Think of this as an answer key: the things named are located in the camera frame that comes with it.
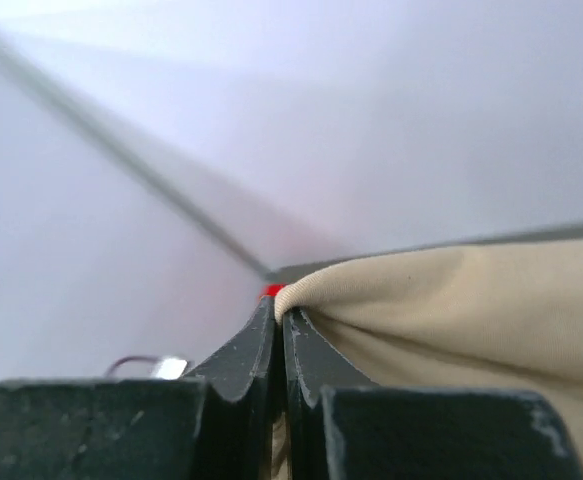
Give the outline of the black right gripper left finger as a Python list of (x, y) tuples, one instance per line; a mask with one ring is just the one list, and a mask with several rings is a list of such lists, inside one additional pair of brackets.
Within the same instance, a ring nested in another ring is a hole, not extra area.
[(177, 380), (0, 382), (0, 480), (269, 478), (272, 310)]

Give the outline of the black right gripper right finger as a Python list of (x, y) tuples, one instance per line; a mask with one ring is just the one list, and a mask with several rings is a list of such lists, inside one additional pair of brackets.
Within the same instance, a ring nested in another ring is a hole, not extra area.
[(583, 479), (562, 419), (536, 393), (381, 387), (299, 309), (282, 335), (295, 479)]

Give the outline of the beige t shirt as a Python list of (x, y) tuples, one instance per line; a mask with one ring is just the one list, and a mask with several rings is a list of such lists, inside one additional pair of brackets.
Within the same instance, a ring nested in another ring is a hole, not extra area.
[(542, 394), (583, 463), (583, 240), (351, 260), (277, 294), (277, 318), (295, 307), (380, 384)]

